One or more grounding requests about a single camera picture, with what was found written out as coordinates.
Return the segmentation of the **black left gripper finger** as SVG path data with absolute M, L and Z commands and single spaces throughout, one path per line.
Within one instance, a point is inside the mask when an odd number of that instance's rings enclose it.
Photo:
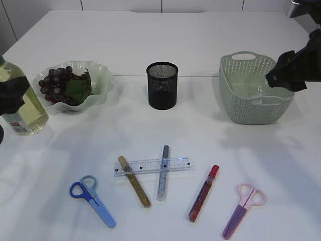
M 16 113 L 22 105 L 30 84 L 25 76 L 1 82 L 1 115 Z

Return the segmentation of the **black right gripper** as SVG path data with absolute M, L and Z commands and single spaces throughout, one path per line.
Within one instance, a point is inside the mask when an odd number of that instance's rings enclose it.
M 320 29 L 309 34 L 308 43 L 296 55 L 294 50 L 281 54 L 266 80 L 271 88 L 289 91 L 307 89 L 306 81 L 320 82 Z

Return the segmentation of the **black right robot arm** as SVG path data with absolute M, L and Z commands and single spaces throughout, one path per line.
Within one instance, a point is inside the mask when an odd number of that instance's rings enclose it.
M 310 15 L 320 25 L 320 1 L 291 1 L 289 18 Z M 320 82 L 320 29 L 309 34 L 304 48 L 281 54 L 273 69 L 266 74 L 271 88 L 281 87 L 292 92 L 307 89 L 307 82 Z

